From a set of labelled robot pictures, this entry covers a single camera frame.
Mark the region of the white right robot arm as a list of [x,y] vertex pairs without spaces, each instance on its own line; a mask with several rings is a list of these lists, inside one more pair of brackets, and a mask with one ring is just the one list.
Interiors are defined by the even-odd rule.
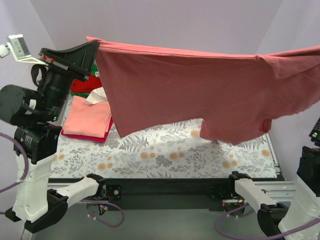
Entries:
[[318,240],[320,238],[320,124],[309,134],[315,147],[301,150],[296,180],[254,182],[234,171],[228,177],[227,195],[242,197],[257,214],[267,240]]

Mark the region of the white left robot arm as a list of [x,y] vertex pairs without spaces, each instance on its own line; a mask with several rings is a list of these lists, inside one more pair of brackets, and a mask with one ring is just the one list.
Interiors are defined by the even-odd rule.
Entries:
[[18,62],[32,64],[31,78],[37,89],[9,84],[0,91],[0,118],[15,126],[11,141],[18,165],[16,200],[5,216],[24,221],[24,228],[37,233],[56,223],[69,207],[93,197],[106,196],[106,181],[89,174],[61,190],[48,189],[50,169],[62,131],[58,120],[73,81],[86,81],[92,71],[99,43],[87,42],[67,50],[42,48],[34,58],[20,36],[11,35],[0,55],[12,54]]

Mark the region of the dusty rose t-shirt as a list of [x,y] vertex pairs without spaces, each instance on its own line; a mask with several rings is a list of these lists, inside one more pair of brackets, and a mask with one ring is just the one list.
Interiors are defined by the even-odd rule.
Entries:
[[120,137],[202,119],[201,138],[238,144],[320,100],[317,46],[245,55],[98,42],[95,61]]

